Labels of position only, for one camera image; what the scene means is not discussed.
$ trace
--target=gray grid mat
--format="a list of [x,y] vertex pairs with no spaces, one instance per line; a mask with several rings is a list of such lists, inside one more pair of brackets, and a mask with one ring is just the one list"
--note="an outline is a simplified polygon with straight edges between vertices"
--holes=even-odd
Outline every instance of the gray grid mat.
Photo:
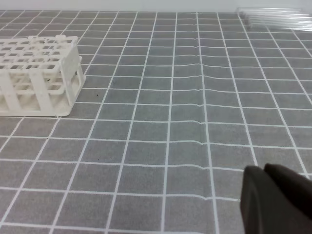
[[81,37],[65,118],[0,118],[0,233],[243,233],[246,165],[312,174],[312,34],[230,13],[0,13]]

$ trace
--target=black object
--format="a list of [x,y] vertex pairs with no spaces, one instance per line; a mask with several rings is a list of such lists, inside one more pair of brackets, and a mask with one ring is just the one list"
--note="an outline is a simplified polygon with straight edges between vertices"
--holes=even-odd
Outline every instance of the black object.
[[312,183],[286,167],[246,167],[240,208],[245,234],[312,234]]

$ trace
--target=white wall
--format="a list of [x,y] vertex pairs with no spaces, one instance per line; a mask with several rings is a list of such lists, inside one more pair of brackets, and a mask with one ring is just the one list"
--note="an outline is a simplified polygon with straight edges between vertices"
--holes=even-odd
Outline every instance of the white wall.
[[103,11],[234,11],[237,7],[301,7],[311,0],[0,0],[0,9]]

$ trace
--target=white plastic test tube rack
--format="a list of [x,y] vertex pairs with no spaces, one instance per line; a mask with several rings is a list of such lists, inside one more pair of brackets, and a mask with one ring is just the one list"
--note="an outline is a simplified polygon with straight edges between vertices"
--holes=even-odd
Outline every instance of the white plastic test tube rack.
[[78,37],[0,39],[0,116],[66,116],[85,82]]

